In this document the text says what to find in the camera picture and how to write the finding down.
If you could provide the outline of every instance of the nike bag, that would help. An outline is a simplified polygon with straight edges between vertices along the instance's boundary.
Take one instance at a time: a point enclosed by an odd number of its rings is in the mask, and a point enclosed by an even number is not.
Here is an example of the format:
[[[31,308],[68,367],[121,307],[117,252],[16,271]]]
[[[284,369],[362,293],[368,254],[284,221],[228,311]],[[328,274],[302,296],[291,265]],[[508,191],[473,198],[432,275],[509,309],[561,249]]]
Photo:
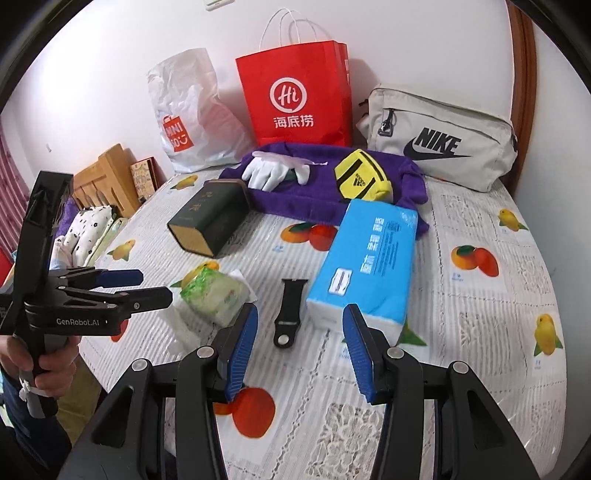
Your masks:
[[[372,91],[369,115],[358,128],[368,149],[404,155],[425,175],[479,192],[488,192],[517,156],[506,119],[387,85]]]
[[[269,20],[260,46],[272,19],[283,10]],[[351,145],[347,45],[332,40],[297,43],[240,57],[236,65],[258,145]]]
[[[205,48],[187,50],[148,72],[148,91],[164,151],[177,173],[238,163],[252,138],[217,95]]]

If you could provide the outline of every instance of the adidas logo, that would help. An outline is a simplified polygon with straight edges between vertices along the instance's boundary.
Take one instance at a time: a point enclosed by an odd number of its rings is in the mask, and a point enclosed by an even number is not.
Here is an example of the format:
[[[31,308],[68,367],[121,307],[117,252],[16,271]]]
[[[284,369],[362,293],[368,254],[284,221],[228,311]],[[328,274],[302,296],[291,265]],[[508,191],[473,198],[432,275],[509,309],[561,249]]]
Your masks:
[[[404,155],[412,160],[468,157],[469,155],[456,155],[455,153],[461,141],[461,138],[425,127],[419,136],[413,138],[404,147]],[[415,145],[436,153],[419,152],[415,150]]]
[[[355,174],[355,179],[353,181],[353,186],[354,187],[365,187],[365,182],[361,178],[361,175],[359,175],[358,173]]]

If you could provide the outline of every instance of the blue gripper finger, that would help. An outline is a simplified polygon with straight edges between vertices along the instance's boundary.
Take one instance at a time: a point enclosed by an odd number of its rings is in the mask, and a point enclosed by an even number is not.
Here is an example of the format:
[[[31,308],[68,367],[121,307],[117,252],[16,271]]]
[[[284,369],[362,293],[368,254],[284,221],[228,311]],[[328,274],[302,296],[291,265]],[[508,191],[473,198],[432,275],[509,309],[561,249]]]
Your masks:
[[[357,305],[346,306],[343,310],[343,334],[347,342],[359,391],[371,403],[376,397],[374,362],[368,352],[361,328],[369,331]]]
[[[144,274],[140,270],[107,270],[96,277],[96,286],[103,288],[134,287],[141,285]]]
[[[244,323],[227,365],[225,396],[228,401],[234,400],[234,397],[242,388],[242,381],[246,374],[246,367],[251,357],[252,346],[255,343],[256,331],[258,330],[258,311],[254,305],[246,304],[244,308],[248,307],[250,308],[248,318]]]

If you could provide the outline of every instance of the yellow pouch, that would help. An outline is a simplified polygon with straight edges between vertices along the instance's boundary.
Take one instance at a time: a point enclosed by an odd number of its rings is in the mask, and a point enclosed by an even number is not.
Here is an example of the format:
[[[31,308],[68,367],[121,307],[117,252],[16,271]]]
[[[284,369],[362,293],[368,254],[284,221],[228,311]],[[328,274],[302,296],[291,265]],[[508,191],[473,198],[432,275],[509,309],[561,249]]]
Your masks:
[[[386,174],[367,152],[355,150],[335,167],[336,185],[345,199],[392,203],[394,192]]]

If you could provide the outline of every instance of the book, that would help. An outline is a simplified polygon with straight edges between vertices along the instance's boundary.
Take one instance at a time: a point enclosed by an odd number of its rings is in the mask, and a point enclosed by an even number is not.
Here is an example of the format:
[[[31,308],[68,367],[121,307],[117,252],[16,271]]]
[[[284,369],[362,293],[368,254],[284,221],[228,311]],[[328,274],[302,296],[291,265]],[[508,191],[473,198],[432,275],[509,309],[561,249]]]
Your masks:
[[[210,180],[168,222],[168,229],[183,250],[215,257],[249,211],[244,182]]]
[[[148,200],[158,188],[158,181],[154,171],[155,158],[150,157],[130,166],[134,179],[135,190],[141,203]]]

